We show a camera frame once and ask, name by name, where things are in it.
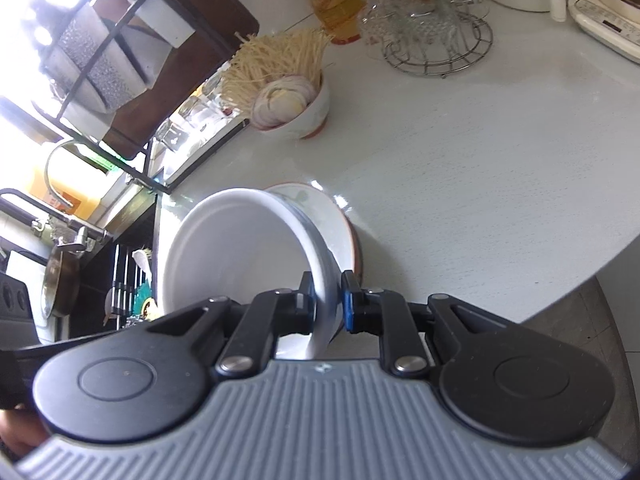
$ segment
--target silver screw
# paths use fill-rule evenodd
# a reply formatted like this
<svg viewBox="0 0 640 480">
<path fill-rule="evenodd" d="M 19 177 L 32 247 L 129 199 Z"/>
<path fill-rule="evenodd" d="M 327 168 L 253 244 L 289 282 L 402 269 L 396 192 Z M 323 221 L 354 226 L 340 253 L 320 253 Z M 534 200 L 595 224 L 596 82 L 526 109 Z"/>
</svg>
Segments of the silver screw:
<svg viewBox="0 0 640 480">
<path fill-rule="evenodd" d="M 399 357 L 394 365 L 399 372 L 419 372 L 427 367 L 427 361 L 417 355 Z"/>
<path fill-rule="evenodd" d="M 321 363 L 318 366 L 314 367 L 314 370 L 316 372 L 320 372 L 321 374 L 324 374 L 329 370 L 331 370 L 332 368 L 333 367 L 329 363 Z"/>
<path fill-rule="evenodd" d="M 245 372 L 254 364 L 254 360 L 246 355 L 232 355 L 225 357 L 220 363 L 223 372 L 237 373 Z"/>
</svg>

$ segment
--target white plate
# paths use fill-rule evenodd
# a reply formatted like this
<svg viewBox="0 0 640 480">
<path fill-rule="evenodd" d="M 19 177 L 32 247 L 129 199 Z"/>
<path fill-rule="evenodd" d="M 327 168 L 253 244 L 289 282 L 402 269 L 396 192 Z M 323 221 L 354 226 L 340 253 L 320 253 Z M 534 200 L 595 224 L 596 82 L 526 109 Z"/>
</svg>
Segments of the white plate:
<svg viewBox="0 0 640 480">
<path fill-rule="evenodd" d="M 257 189 L 227 189 L 200 202 L 184 219 L 160 280 L 164 313 L 213 296 L 249 303 L 274 288 L 298 288 L 311 270 L 316 292 L 312 336 L 278 342 L 279 358 L 312 358 L 342 318 L 340 270 L 313 222 L 283 198 Z"/>
<path fill-rule="evenodd" d="M 340 271 L 354 270 L 357 275 L 356 267 L 360 267 L 360 263 L 356 256 L 356 240 L 348 220 L 330 196 L 315 187 L 297 182 L 276 184 L 265 191 L 284 197 L 306 214 L 334 254 Z"/>
</svg>

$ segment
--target kitchen counter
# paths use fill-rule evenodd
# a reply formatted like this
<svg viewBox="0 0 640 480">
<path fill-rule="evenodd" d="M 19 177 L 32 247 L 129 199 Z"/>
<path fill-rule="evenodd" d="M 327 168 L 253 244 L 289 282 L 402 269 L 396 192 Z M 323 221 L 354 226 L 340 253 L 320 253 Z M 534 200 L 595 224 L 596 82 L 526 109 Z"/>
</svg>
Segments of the kitchen counter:
<svg viewBox="0 0 640 480">
<path fill-rule="evenodd" d="M 315 180 L 357 228 L 364 284 L 407 300 L 448 292 L 521 322 L 594 275 L 640 234 L 640 66 L 570 18 L 492 5 L 487 21 L 492 50 L 446 79 L 331 46 L 325 129 L 247 128 L 162 197 L 159 272 L 204 197 Z"/>
</svg>

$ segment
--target sink faucet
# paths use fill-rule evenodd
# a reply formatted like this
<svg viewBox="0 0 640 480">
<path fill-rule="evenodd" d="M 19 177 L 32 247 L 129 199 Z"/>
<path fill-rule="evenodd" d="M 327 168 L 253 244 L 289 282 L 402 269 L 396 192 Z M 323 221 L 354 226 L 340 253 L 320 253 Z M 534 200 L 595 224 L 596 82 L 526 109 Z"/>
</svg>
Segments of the sink faucet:
<svg viewBox="0 0 640 480">
<path fill-rule="evenodd" d="M 62 195 L 60 195 L 60 193 L 58 193 L 54 187 L 51 185 L 51 182 L 49 180 L 49 163 L 51 162 L 51 159 L 53 158 L 53 154 L 56 152 L 56 150 L 60 149 L 60 148 L 64 148 L 65 146 L 70 146 L 72 144 L 78 144 L 78 142 L 76 140 L 63 140 L 62 142 L 57 143 L 54 147 L 53 150 L 51 150 L 49 152 L 49 155 L 47 156 L 47 160 L 44 163 L 44 184 L 45 186 L 47 186 L 47 190 L 59 201 L 62 202 L 65 207 L 67 209 L 73 207 L 73 204 L 71 202 L 69 202 L 69 200 L 67 200 L 66 198 L 64 198 Z"/>
<path fill-rule="evenodd" d="M 0 189 L 0 197 L 7 194 L 17 196 L 21 200 L 37 207 L 42 212 L 63 221 L 69 228 L 76 231 L 76 239 L 72 243 L 61 243 L 58 245 L 63 251 L 85 251 L 87 240 L 89 238 L 92 238 L 96 242 L 105 242 L 111 239 L 111 234 L 105 229 L 100 229 L 95 225 L 89 224 L 89 222 L 86 222 L 77 216 L 68 215 L 62 211 L 58 211 L 42 200 L 38 200 L 36 197 L 23 193 L 18 189 L 13 189 L 11 187 Z"/>
</svg>

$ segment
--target frying pan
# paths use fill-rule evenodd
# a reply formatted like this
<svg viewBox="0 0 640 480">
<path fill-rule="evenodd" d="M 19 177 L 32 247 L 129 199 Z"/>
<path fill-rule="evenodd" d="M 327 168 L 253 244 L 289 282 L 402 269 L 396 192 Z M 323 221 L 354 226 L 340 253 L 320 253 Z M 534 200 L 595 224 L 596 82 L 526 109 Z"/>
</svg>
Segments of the frying pan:
<svg viewBox="0 0 640 480">
<path fill-rule="evenodd" d="M 80 287 L 80 259 L 75 253 L 54 247 L 44 271 L 42 313 L 58 317 L 71 314 Z"/>
</svg>

